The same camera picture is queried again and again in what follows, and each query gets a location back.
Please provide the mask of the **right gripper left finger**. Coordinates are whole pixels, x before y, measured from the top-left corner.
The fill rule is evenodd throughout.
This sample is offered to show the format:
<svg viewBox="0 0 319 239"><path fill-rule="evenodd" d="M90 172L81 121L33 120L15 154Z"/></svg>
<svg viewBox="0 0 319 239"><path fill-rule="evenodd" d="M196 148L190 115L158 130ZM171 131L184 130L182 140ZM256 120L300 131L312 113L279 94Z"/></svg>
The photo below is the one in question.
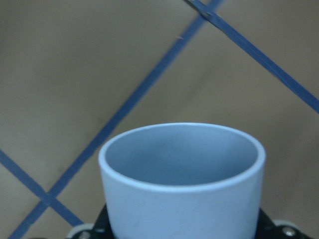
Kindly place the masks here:
<svg viewBox="0 0 319 239"><path fill-rule="evenodd" d="M75 226L66 236L67 239L112 239L106 205L103 206L95 223Z"/></svg>

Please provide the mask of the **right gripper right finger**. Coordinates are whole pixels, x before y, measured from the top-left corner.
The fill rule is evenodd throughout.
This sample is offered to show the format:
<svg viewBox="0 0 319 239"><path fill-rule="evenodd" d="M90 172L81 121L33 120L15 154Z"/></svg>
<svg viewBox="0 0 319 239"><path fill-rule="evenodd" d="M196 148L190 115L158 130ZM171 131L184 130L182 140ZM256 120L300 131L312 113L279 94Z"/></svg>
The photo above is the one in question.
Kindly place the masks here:
<svg viewBox="0 0 319 239"><path fill-rule="evenodd" d="M255 239L311 239L311 237L295 226L276 225L262 209L259 209Z"/></svg>

